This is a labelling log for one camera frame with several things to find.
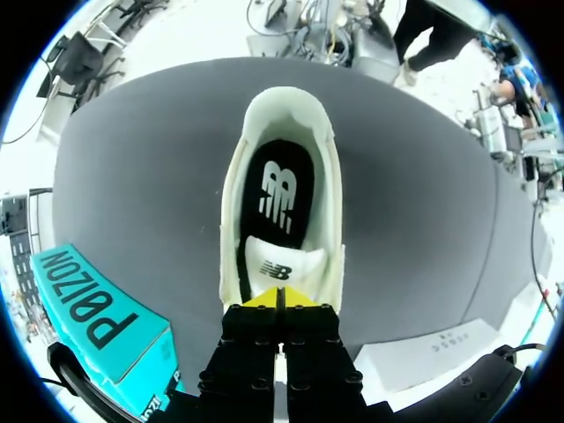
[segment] black pants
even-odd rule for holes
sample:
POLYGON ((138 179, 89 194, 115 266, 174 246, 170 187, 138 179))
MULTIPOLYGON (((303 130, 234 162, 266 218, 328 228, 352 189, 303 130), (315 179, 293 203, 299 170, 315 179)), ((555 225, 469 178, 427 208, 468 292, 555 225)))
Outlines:
POLYGON ((476 32, 448 13, 428 4, 425 0, 407 0, 405 13, 394 34, 399 62, 405 52, 425 30, 433 28, 429 45, 409 59, 414 71, 423 71, 435 63, 454 59, 460 50, 476 36, 476 32))

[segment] table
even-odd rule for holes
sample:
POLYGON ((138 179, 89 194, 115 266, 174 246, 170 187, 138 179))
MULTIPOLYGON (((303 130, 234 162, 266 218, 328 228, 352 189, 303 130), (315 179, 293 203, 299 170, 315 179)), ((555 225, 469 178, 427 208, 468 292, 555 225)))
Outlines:
MULTIPOLYGON (((171 321, 187 390, 197 393, 221 333, 227 167, 247 105, 273 85, 310 91, 333 122, 344 181, 340 332, 352 357, 364 344, 476 318, 499 329, 531 282, 531 204, 472 135, 347 69, 275 58, 192 63, 120 85, 73 115, 53 197, 57 244, 72 243, 171 321)), ((542 226, 535 242, 542 273, 551 261, 542 226)))

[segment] shoe tongue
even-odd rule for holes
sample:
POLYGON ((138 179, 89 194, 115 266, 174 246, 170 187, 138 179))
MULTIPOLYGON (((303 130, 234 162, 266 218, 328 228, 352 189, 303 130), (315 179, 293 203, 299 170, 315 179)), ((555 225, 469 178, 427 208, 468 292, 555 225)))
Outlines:
POLYGON ((291 286, 313 300, 315 290, 309 291, 323 277, 327 254, 324 249, 289 249, 249 236, 245 260, 253 298, 275 286, 291 286))

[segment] machine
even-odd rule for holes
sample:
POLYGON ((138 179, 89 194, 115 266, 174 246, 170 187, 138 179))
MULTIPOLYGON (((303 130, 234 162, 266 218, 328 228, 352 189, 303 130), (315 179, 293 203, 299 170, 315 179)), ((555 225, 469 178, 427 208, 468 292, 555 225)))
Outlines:
MULTIPOLYGON (((479 359, 442 390, 394 413, 388 403, 367 406, 363 375, 357 371, 338 333, 339 320, 292 288, 272 288, 248 303, 233 305, 222 321, 223 333, 206 369, 199 397, 171 385, 166 410, 153 407, 149 423, 247 421, 272 422, 277 354, 287 360, 289 421, 487 422, 506 404, 531 370, 515 367, 516 353, 542 345, 501 346, 479 359)), ((90 382, 72 351, 49 348, 49 362, 63 385, 81 396, 111 423, 139 419, 116 406, 90 382)))

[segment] shoe on foot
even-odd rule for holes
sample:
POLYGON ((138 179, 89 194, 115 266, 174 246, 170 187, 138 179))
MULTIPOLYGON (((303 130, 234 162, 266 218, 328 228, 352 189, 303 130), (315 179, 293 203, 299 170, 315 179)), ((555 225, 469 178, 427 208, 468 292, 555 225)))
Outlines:
POLYGON ((415 86, 417 84, 418 72, 410 68, 409 60, 404 61, 404 64, 402 65, 402 73, 404 74, 404 79, 407 85, 415 86))
POLYGON ((221 198, 219 297, 225 311, 274 286, 341 307, 343 194, 321 102, 294 87, 259 93, 221 198))

